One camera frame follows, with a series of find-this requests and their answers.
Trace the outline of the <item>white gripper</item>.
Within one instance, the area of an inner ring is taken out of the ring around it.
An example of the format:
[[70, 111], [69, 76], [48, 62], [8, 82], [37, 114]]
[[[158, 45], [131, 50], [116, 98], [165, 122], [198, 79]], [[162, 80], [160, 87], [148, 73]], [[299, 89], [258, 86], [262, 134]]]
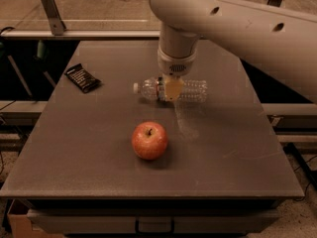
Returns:
[[158, 48], [158, 67], [163, 74], [164, 98], [166, 101], [175, 101], [178, 99], [182, 88], [183, 80], [181, 77], [192, 69], [197, 51], [185, 58], [173, 58], [167, 55], [161, 48]]

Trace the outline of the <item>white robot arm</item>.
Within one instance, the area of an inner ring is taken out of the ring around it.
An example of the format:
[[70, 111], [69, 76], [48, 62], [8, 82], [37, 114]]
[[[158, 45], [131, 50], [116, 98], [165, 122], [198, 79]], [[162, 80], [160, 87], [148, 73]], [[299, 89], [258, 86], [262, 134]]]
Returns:
[[200, 38], [317, 102], [317, 16], [245, 0], [149, 0], [161, 21], [158, 66], [180, 92]]

